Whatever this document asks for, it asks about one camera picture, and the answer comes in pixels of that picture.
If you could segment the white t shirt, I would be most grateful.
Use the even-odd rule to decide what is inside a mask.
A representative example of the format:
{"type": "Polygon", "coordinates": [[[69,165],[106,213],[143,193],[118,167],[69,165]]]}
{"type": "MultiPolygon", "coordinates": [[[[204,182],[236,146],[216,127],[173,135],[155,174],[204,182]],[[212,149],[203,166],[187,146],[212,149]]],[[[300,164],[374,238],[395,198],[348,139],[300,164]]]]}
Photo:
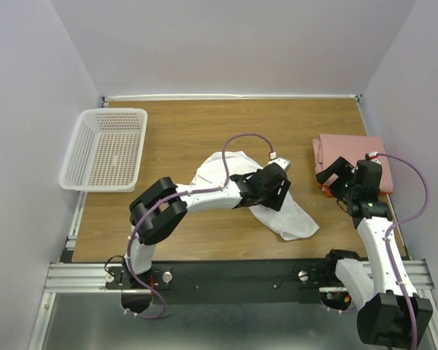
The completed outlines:
{"type": "MultiPolygon", "coordinates": [[[[226,152],[226,163],[230,174],[247,174],[262,166],[243,151],[226,152]]],[[[207,185],[222,182],[226,178],[222,153],[211,154],[197,169],[192,185],[207,185]]],[[[309,238],[319,226],[303,208],[287,193],[281,210],[274,211],[262,205],[251,206],[253,216],[285,241],[309,238]]]]}

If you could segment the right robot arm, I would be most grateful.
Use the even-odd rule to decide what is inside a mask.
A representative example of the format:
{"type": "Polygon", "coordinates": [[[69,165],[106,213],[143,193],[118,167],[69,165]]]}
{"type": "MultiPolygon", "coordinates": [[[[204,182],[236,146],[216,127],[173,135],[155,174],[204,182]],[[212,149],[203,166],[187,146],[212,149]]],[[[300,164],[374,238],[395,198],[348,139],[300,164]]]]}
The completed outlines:
{"type": "Polygon", "coordinates": [[[433,314],[410,281],[395,239],[398,223],[389,205],[379,199],[383,167],[379,153],[355,165],[338,157],[316,174],[319,184],[336,179],[328,190],[346,205],[368,256],[367,274],[355,252],[332,250],[331,272],[347,289],[357,314],[357,331],[365,344],[388,349],[416,349],[433,314]]]}

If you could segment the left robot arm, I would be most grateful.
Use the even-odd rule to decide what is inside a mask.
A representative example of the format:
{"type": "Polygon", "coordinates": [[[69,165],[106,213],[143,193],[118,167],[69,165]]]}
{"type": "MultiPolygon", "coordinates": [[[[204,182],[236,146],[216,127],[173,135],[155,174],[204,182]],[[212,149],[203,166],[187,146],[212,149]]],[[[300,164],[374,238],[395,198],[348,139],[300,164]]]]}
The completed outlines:
{"type": "Polygon", "coordinates": [[[150,270],[156,244],[167,239],[188,214],[213,209],[261,205],[281,210],[291,185],[290,161],[279,157],[257,171],[227,174],[225,184],[175,184],[163,177],[129,206],[132,233],[123,261],[131,288],[143,288],[142,274],[150,270]]]}

